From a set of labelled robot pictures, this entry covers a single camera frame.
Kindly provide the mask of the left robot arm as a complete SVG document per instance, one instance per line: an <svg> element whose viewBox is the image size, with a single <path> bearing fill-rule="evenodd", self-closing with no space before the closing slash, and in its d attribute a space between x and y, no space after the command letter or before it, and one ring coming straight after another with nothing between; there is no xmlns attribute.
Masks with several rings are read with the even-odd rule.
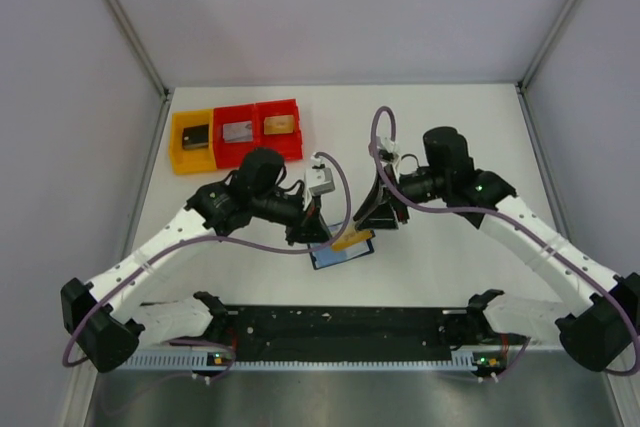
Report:
<svg viewBox="0 0 640 427"><path fill-rule="evenodd" d="M199 292L181 301L153 303L151 294L176 277L192 257L260 219L280 225L286 254L308 253L329 242L321 197L335 189L327 156L315 155L303 179L282 187L282 155L258 147L223 180L199 187L174 217L128 257L88 281L73 278L60 291L63 325L98 372L123 365L139 348L200 337L225 311Z"/></svg>

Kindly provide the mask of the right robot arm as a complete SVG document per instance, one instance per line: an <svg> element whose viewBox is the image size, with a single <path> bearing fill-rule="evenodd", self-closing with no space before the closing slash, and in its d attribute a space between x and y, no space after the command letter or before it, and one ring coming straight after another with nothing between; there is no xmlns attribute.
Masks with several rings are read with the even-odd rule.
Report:
<svg viewBox="0 0 640 427"><path fill-rule="evenodd" d="M488 290L472 297L491 331L543 343L557 343L581 367L627 377L633 363L615 364L627 349L639 349L639 276L626 276L601 265L546 224L516 189L496 173L475 166L466 138L454 127L424 133L427 162L401 174L401 154L394 136L369 134L374 184L354 220L392 230L407 223L410 210L441 213L466 220L502 244L556 294L557 301L517 297Z"/></svg>

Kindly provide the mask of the blue leather card holder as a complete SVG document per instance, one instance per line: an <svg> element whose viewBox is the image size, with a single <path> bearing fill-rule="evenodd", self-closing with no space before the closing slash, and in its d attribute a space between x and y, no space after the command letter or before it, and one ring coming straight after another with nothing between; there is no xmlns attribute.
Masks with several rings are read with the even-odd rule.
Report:
<svg viewBox="0 0 640 427"><path fill-rule="evenodd" d="M331 246L310 253L311 265L314 270L321 270L355 260L374 253L373 239L356 244L344 251L334 252Z"/></svg>

